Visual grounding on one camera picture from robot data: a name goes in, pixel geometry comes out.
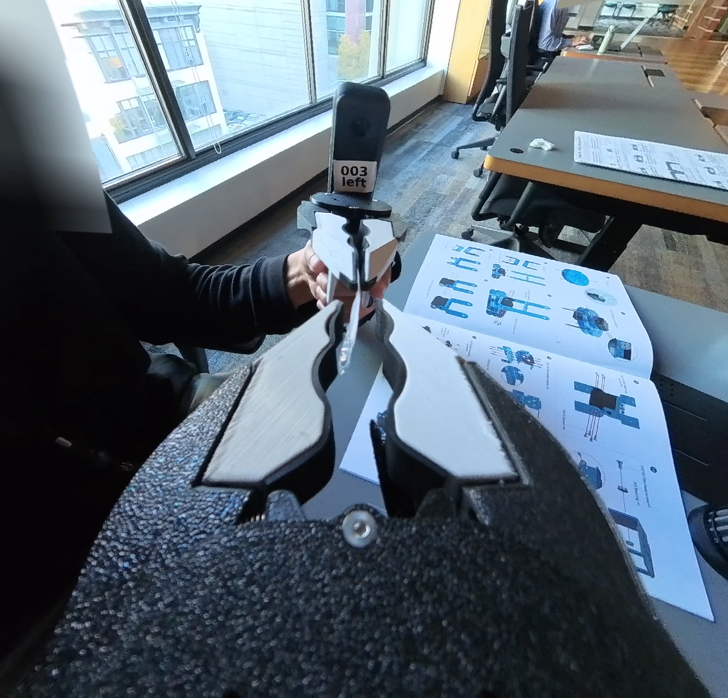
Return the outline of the printed instruction sheet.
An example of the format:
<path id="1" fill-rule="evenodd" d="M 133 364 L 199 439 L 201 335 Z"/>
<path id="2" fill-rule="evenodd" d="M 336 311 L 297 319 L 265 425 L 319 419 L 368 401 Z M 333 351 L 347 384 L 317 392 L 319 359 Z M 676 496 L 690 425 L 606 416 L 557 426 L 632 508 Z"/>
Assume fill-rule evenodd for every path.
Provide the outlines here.
<path id="1" fill-rule="evenodd" d="M 574 132 L 576 163 L 727 189 L 727 154 L 634 138 Z"/>

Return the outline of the person's torso and legs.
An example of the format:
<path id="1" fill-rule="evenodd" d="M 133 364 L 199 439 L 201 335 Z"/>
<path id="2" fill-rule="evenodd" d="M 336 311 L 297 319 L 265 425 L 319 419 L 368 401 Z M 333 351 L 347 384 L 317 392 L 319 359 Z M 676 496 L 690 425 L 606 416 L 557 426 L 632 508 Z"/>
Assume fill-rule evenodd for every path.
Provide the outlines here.
<path id="1" fill-rule="evenodd" d="M 178 412 L 141 341 L 194 339 L 189 264 L 104 199 L 110 233 L 2 233 L 2 633 L 75 583 Z"/>

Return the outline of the clear plastic parts bag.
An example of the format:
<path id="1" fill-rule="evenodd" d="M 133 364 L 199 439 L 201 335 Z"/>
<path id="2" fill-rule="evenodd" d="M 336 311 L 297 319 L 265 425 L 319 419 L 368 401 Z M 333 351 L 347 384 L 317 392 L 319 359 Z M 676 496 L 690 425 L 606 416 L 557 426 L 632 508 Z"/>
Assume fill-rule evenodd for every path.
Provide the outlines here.
<path id="1" fill-rule="evenodd" d="M 358 285 L 354 301 L 351 305 L 350 319 L 348 320 L 344 328 L 344 335 L 341 341 L 341 348 L 338 357 L 339 375 L 344 374 L 344 372 L 347 370 L 355 347 L 359 328 L 361 297 L 362 290 L 360 285 Z"/>

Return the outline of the street-side window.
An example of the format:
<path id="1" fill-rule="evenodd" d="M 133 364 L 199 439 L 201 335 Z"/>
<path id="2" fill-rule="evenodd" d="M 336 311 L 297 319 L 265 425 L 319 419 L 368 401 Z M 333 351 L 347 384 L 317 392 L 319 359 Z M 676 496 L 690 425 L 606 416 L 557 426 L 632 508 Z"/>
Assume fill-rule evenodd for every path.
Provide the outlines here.
<path id="1" fill-rule="evenodd" d="M 424 61 L 433 0 L 46 0 L 102 183 Z"/>

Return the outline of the black box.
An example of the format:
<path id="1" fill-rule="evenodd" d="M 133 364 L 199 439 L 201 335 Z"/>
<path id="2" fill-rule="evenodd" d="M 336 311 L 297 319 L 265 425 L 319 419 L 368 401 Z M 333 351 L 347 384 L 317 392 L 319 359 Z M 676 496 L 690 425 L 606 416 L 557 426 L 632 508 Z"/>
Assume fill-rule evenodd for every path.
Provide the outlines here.
<path id="1" fill-rule="evenodd" d="M 727 403 L 653 373 L 681 488 L 721 506 L 727 503 Z"/>

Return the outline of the person's left forearm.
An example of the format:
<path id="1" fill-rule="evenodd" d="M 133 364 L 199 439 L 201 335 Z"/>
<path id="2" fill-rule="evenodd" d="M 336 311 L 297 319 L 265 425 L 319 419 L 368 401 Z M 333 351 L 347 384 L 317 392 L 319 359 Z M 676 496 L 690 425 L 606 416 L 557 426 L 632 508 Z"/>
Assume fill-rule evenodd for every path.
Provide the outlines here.
<path id="1" fill-rule="evenodd" d="M 200 347 L 284 335 L 303 322 L 286 292 L 286 256 L 251 265 L 205 266 L 152 246 L 155 266 L 134 293 L 140 339 Z"/>

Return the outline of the grey desk with orange edge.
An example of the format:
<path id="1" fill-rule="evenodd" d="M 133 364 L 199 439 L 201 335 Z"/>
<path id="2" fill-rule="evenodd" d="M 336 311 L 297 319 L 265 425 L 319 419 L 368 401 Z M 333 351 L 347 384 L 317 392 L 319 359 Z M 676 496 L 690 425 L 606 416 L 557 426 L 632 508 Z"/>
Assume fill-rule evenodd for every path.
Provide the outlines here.
<path id="1" fill-rule="evenodd" d="M 607 271 L 642 225 L 726 245 L 727 194 L 682 182 L 577 164 L 576 130 L 726 152 L 726 144 L 668 66 L 654 80 L 642 65 L 557 57 L 490 148 L 485 168 L 528 182 L 596 195 L 611 218 L 578 258 Z M 555 144 L 529 147 L 534 138 Z"/>

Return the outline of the person's left hand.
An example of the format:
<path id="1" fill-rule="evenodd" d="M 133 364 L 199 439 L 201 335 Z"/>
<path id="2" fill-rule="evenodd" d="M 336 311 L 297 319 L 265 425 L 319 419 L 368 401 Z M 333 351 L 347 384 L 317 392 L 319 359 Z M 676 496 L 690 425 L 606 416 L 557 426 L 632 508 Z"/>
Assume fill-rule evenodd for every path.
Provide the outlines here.
<path id="1" fill-rule="evenodd" d="M 312 242 L 286 258 L 286 293 L 295 309 L 314 302 L 319 310 L 327 305 L 328 269 L 314 252 Z M 363 321 L 376 310 L 375 300 L 382 299 L 388 285 L 399 275 L 401 261 L 398 255 L 387 272 L 368 291 L 363 292 L 359 320 Z"/>

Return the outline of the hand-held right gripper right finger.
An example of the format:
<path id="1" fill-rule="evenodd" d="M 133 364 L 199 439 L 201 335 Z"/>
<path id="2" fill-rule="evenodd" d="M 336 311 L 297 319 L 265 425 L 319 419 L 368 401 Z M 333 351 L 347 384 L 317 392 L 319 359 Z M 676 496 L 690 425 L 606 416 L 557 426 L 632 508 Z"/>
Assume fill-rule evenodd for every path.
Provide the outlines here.
<path id="1" fill-rule="evenodd" d="M 392 395 L 384 419 L 370 421 L 370 438 L 387 515 L 416 516 L 434 490 L 447 514 L 501 517 L 494 497 L 521 475 L 478 367 L 387 301 L 376 323 Z"/>

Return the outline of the black office chair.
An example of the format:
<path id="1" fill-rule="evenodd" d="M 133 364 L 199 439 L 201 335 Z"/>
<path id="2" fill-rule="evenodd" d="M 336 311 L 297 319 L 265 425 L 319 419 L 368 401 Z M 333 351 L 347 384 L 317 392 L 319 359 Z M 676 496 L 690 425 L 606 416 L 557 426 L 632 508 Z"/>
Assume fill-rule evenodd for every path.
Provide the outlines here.
<path id="1" fill-rule="evenodd" d="M 542 182 L 528 182 L 501 173 L 490 173 L 471 217 L 473 220 L 497 218 L 501 229 L 515 222 L 515 239 L 507 238 L 501 247 L 527 250 L 531 241 L 528 229 L 537 228 L 538 241 L 547 248 L 582 253 L 583 246 L 559 241 L 564 227 L 598 233 L 607 216 L 596 209 L 591 195 Z"/>
<path id="2" fill-rule="evenodd" d="M 505 56 L 501 51 L 501 43 L 506 27 L 507 4 L 508 0 L 492 0 L 491 2 L 488 16 L 488 70 L 472 111 L 473 121 L 486 121 L 486 116 L 480 114 L 480 108 L 494 92 L 496 84 L 502 76 Z"/>
<path id="3" fill-rule="evenodd" d="M 536 19 L 538 0 L 526 0 L 515 7 L 502 76 L 494 92 L 480 108 L 480 114 L 496 132 L 510 121 L 529 91 L 529 59 L 532 46 L 532 26 Z"/>

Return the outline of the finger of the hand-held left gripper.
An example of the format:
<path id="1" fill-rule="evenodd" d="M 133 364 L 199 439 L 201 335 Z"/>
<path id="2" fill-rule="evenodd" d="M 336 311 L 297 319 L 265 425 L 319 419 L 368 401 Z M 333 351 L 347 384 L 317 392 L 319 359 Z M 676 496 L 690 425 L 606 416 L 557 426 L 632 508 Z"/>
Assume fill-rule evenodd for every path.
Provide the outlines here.
<path id="1" fill-rule="evenodd" d="M 314 220 L 312 247 L 328 271 L 325 302 L 331 303 L 337 288 L 343 286 L 356 292 L 351 311 L 360 311 L 359 254 L 351 234 L 345 230 L 347 219 L 331 212 L 315 212 Z"/>
<path id="2" fill-rule="evenodd" d="M 358 291 L 374 286 L 391 266 L 397 250 L 397 239 L 391 222 L 361 222 L 362 234 L 358 256 Z"/>

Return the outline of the black screwdriver bit holder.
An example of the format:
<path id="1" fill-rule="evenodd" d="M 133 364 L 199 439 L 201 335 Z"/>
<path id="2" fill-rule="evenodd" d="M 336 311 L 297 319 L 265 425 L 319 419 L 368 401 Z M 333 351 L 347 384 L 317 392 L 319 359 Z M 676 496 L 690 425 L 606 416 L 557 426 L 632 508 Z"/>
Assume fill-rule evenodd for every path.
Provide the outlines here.
<path id="1" fill-rule="evenodd" d="M 698 506 L 690 511 L 687 522 L 697 551 L 727 579 L 727 506 Z"/>

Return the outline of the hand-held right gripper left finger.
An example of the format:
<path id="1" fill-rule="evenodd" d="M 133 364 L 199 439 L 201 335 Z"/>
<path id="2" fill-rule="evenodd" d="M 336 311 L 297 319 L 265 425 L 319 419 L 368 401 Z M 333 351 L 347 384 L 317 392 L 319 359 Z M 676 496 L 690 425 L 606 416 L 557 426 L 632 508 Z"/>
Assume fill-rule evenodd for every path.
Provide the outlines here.
<path id="1" fill-rule="evenodd" d="M 201 483 L 323 489 L 335 448 L 326 390 L 337 375 L 343 306 L 333 301 L 253 367 Z"/>

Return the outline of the robot kit instruction manual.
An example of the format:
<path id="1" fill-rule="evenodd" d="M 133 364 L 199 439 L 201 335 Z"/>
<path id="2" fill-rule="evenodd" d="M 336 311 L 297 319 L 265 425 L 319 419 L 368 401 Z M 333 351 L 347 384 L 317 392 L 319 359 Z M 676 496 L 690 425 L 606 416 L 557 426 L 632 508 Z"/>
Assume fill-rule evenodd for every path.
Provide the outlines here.
<path id="1" fill-rule="evenodd" d="M 650 339 L 616 275 L 434 235 L 403 311 L 566 448 L 652 597 L 714 620 Z"/>

